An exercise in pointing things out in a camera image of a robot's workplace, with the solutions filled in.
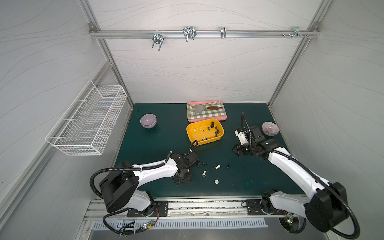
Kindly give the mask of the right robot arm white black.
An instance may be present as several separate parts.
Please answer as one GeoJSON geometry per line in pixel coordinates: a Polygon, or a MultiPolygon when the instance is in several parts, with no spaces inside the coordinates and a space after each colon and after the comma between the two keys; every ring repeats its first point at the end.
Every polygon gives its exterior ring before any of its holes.
{"type": "Polygon", "coordinates": [[[361,228],[348,205],[346,188],[315,174],[291,155],[274,139],[266,140],[259,127],[250,127],[246,115],[241,115],[241,127],[235,131],[239,144],[233,152],[238,157],[258,156],[283,171],[304,192],[291,195],[272,189],[262,195],[251,212],[261,210],[265,215],[282,211],[281,226],[291,234],[301,233],[307,223],[322,233],[331,231],[348,240],[355,240],[361,228]]]}

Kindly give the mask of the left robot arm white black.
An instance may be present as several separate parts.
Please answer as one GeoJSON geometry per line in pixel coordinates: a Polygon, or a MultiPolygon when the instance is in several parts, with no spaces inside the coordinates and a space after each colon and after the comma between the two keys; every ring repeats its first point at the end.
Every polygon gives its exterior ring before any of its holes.
{"type": "Polygon", "coordinates": [[[145,232],[152,228],[157,221],[150,221],[135,229],[132,223],[119,229],[113,228],[107,218],[136,210],[147,217],[156,214],[160,217],[160,210],[150,192],[140,191],[139,187],[163,178],[171,178],[176,184],[189,184],[193,173],[191,169],[199,165],[195,150],[198,141],[193,141],[186,154],[169,152],[164,160],[143,165],[132,165],[128,161],[117,167],[104,168],[96,171],[90,177],[90,188],[100,199],[104,200],[107,215],[103,217],[103,224],[119,236],[129,236],[145,232]]]}

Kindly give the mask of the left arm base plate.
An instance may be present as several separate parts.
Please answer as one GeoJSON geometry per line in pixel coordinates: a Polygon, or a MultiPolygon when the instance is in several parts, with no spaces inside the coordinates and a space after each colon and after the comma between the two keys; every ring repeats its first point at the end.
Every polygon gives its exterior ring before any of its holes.
{"type": "Polygon", "coordinates": [[[129,218],[145,218],[145,217],[167,217],[168,216],[168,201],[155,201],[144,211],[129,209],[127,217],[129,218]]]}

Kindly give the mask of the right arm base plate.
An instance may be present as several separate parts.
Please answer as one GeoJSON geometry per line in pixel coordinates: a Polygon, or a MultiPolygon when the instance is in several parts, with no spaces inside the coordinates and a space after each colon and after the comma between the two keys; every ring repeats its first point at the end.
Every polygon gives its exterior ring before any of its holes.
{"type": "Polygon", "coordinates": [[[284,211],[274,208],[272,203],[267,199],[245,200],[241,203],[241,207],[245,208],[247,214],[250,216],[286,215],[284,211]]]}

